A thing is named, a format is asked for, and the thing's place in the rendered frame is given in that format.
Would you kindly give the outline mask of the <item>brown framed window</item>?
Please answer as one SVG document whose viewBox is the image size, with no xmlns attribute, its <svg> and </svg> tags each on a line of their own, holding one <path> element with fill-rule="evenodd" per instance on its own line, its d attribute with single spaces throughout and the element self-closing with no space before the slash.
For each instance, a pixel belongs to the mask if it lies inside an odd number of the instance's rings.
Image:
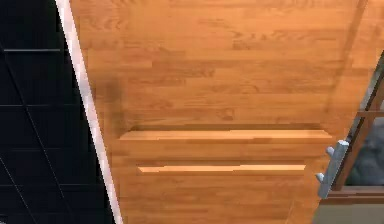
<svg viewBox="0 0 384 224">
<path fill-rule="evenodd" d="M 347 137 L 328 204 L 384 204 L 384 50 Z"/>
</svg>

